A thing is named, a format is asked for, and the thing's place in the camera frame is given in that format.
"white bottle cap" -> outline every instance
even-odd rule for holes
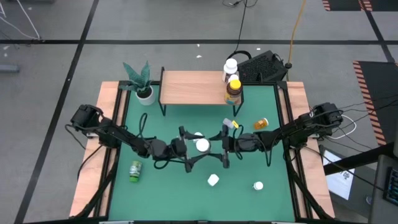
[[[238,62],[235,59],[233,58],[228,59],[224,65],[224,72],[228,74],[235,74],[236,71],[238,71],[237,65]]]
[[[205,153],[210,149],[210,142],[207,139],[198,139],[197,149],[201,153]]]
[[[230,82],[232,80],[239,80],[238,75],[231,75],[230,78],[228,79],[228,82]]]
[[[195,133],[194,135],[199,135],[199,136],[203,136],[201,133]]]
[[[210,186],[214,186],[217,184],[219,179],[220,178],[216,174],[211,174],[207,182],[210,184]]]
[[[253,188],[256,190],[261,190],[262,187],[263,187],[263,184],[260,181],[253,184]]]

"yellow bottle cap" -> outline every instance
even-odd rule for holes
[[[241,81],[239,80],[232,80],[229,83],[229,86],[231,87],[231,89],[233,90],[238,90],[241,87]]]

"green table mat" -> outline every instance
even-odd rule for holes
[[[153,87],[157,94],[159,87]],[[142,113],[148,114],[143,136],[157,136],[167,144],[178,136],[179,126],[191,133],[201,132],[209,138],[221,130],[224,118],[234,119],[232,106],[211,105],[168,105],[166,116],[162,116],[157,101],[153,105],[142,106],[131,93],[126,118],[130,132],[138,133]],[[245,86],[244,104],[235,120],[244,126],[245,133],[251,133],[253,124],[261,118],[269,121],[264,130],[279,127],[274,87]],[[192,141],[187,141],[187,146],[189,156],[199,155]],[[259,151],[243,153],[241,161],[232,153],[229,154],[229,169],[224,169],[219,160],[206,157],[198,161],[188,174],[183,164],[173,162],[162,170],[154,169],[151,158],[143,159],[123,144],[109,220],[293,222],[292,197],[282,150],[281,143],[274,147],[270,167],[266,166],[264,153]],[[211,151],[221,152],[221,141],[211,142]],[[138,183],[129,181],[133,160],[143,163]],[[214,187],[207,182],[211,174],[220,178]],[[264,184],[260,191],[252,188],[257,181]]]

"potted plant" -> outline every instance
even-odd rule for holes
[[[142,105],[148,106],[153,104],[155,101],[155,93],[154,89],[150,85],[152,80],[149,80],[150,73],[148,61],[144,68],[142,68],[141,75],[138,75],[138,73],[125,62],[123,62],[123,66],[129,75],[130,80],[129,84],[120,86],[120,88],[123,90],[135,91],[136,96]]]

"wooden table frame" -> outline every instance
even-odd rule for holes
[[[296,119],[299,115],[308,113],[309,107],[302,82],[284,83],[285,82],[279,84],[282,88],[278,89],[279,92],[277,94],[279,94],[280,107],[282,108],[280,115],[283,117],[284,123],[288,123],[291,119]],[[126,119],[130,93],[127,93],[127,91],[118,91],[118,86],[119,82],[103,82],[96,106],[104,111],[105,117],[112,117],[116,124],[123,125]],[[309,139],[307,145],[318,151],[316,140]],[[89,139],[83,160],[86,159],[98,146],[98,138]],[[106,177],[107,172],[103,172],[103,170],[107,170],[109,172],[111,164],[113,164],[114,158],[117,156],[117,152],[118,150],[116,149],[98,151],[91,158],[91,161],[88,162],[81,170],[70,216],[79,213],[87,202],[90,201],[93,194],[97,191],[98,186],[103,181],[104,177]],[[323,171],[321,157],[312,151],[301,150],[299,152],[298,159],[295,160],[293,165],[297,172],[302,171],[304,173],[304,175],[302,175],[302,179],[306,182],[307,189],[309,189],[316,201],[327,212],[327,214],[334,217],[334,211],[330,200],[325,173]],[[90,213],[90,216],[98,217],[106,216],[108,214],[108,205],[110,203],[109,196],[111,195],[112,189],[110,187],[111,184],[108,185],[102,199],[99,201],[98,204],[100,204],[100,206],[96,206],[93,212]],[[292,195],[292,197],[297,198],[297,207],[299,210],[299,214],[295,214],[295,216],[301,218],[316,218],[317,216],[313,211],[309,212],[310,209],[308,203],[297,186],[294,192],[296,192],[296,194]]]

